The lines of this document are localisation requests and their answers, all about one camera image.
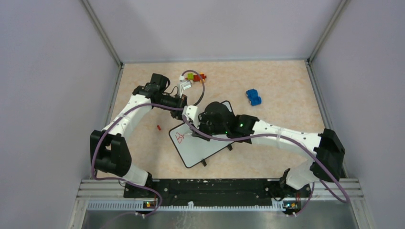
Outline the small whiteboard with stand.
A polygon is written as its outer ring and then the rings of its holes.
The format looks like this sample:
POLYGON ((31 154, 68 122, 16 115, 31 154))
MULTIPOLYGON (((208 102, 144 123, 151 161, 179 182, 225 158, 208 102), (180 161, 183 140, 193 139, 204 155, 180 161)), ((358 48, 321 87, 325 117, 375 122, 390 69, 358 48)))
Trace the small whiteboard with stand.
POLYGON ((180 124, 169 131, 169 137, 177 150, 186 168, 191 168, 198 163, 206 165, 206 159, 219 151, 228 148, 232 150, 232 142, 210 140, 206 141, 198 137, 184 137, 192 130, 186 124, 180 124))

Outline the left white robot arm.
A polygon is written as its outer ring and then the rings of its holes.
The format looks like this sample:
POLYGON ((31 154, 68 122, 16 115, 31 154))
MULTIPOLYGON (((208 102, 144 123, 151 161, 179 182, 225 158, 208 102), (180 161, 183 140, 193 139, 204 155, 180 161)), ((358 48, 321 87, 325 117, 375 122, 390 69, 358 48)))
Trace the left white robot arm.
POLYGON ((90 160, 92 177, 96 171, 110 173, 121 181, 135 184, 135 191, 141 197, 153 192, 153 184, 148 181, 150 174, 132 162, 126 142, 141 119, 154 107, 169 110, 172 118, 180 119, 187 106, 186 95, 170 95, 166 89, 170 85, 168 77, 154 73, 145 86, 137 86, 127 105, 101 131, 90 135, 90 160))

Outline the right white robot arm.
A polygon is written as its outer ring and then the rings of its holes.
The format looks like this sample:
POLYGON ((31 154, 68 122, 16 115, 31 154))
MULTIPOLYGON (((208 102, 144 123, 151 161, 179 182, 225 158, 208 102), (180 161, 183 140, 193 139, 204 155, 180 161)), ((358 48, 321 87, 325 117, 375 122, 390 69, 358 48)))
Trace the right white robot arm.
POLYGON ((208 139, 226 135, 233 142, 272 146, 297 153, 307 160, 288 169, 280 179, 280 191, 287 197, 317 180, 339 181, 345 149, 335 131, 308 133, 270 124, 258 117, 234 114, 224 104, 212 102, 196 117, 197 135, 208 139))

